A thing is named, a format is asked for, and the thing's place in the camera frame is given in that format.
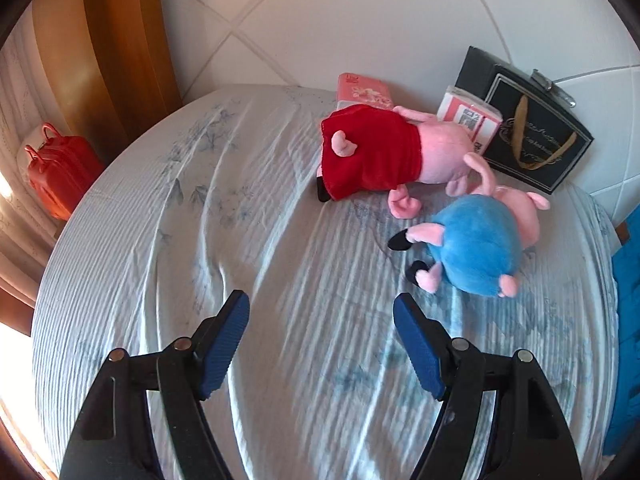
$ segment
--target red toy suitcase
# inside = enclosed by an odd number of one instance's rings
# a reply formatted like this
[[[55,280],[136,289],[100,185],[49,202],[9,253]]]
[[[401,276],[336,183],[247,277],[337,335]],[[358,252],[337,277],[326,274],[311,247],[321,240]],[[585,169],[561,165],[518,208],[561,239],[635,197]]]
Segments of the red toy suitcase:
[[[47,135],[52,131],[53,137]],[[84,137],[63,137],[49,123],[42,125],[46,142],[31,155],[28,175],[31,187],[55,217],[69,220],[80,199],[104,171],[104,164],[95,155]]]

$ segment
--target white curtain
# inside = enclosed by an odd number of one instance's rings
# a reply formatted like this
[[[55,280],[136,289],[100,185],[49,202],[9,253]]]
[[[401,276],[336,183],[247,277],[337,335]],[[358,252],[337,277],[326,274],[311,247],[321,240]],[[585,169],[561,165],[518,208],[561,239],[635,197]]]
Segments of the white curtain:
[[[20,63],[18,34],[14,29],[0,50],[0,173],[11,187],[0,195],[0,288],[35,306],[57,225],[16,163],[22,137],[43,122]]]

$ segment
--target light blue bed sheet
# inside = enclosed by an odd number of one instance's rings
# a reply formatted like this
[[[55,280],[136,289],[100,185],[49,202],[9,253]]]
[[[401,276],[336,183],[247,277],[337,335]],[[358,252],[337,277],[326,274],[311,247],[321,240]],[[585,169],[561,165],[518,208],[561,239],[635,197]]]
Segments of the light blue bed sheet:
[[[235,288],[250,323],[222,389],[204,403],[237,480],[409,478],[439,403],[420,389],[392,322],[411,292],[452,336],[486,352],[534,352],[554,388],[585,479],[600,462],[616,380],[616,238],[571,185],[541,212],[514,300],[441,286],[432,296],[393,253],[406,227],[384,194],[316,198],[329,92],[233,86],[188,105],[126,150],[91,188],[56,245],[38,296],[36,398],[57,465],[108,351],[158,351],[191,334]],[[414,187],[418,220],[449,198]],[[486,437],[491,399],[476,441]],[[158,394],[150,410],[162,467],[180,477]],[[474,447],[466,478],[475,478]]]

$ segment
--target metal bolt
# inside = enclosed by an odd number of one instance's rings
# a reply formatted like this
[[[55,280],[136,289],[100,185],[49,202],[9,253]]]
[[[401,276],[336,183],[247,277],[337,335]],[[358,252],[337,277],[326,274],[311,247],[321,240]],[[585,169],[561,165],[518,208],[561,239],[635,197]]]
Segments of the metal bolt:
[[[530,363],[533,361],[533,354],[529,350],[518,350],[518,359],[523,363]]]
[[[451,345],[456,350],[464,352],[465,350],[469,350],[469,341],[464,339],[463,337],[457,337],[452,342]]]
[[[176,350],[188,350],[191,348],[191,339],[188,337],[181,337],[174,341],[174,348]]]
[[[116,348],[114,350],[111,350],[111,352],[109,352],[109,361],[111,361],[112,363],[122,361],[125,355],[126,355],[126,352],[122,348]]]

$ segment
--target pink plush pig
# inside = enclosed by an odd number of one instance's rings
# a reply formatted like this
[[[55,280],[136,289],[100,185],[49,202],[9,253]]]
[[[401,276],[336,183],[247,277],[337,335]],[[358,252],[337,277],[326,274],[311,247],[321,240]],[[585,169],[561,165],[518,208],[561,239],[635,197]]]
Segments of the pink plush pig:
[[[516,276],[522,251],[540,238],[538,209],[549,209],[546,198],[507,186],[496,186],[491,170],[477,153],[465,162],[482,175],[482,184],[437,213],[431,222],[400,231],[390,249],[406,251],[426,242],[432,266],[416,260],[406,271],[415,285],[432,294],[441,280],[481,296],[516,296]]]
[[[532,247],[540,239],[540,221],[538,209],[551,207],[549,200],[533,192],[525,192],[508,186],[496,186],[493,172],[487,172],[475,157],[465,158],[466,163],[482,176],[482,185],[476,187],[471,194],[493,196],[509,208],[518,225],[518,234],[523,249]]]
[[[406,184],[446,183],[449,196],[466,193],[469,166],[463,157],[473,150],[469,130],[460,124],[401,106],[381,110],[353,105],[322,121],[318,198],[327,202],[360,190],[389,190],[391,214],[414,218],[422,204],[409,196]],[[490,172],[486,161],[479,160]]]

